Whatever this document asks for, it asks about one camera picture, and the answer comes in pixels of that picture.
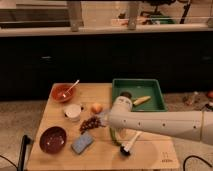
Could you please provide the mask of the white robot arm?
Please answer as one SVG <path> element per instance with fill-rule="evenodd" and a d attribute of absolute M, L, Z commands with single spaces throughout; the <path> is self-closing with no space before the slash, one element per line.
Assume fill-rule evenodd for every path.
<path fill-rule="evenodd" d="M 213 145 L 213 112 L 132 112 L 131 109 L 130 99 L 118 96 L 108 115 L 109 125 Z"/>

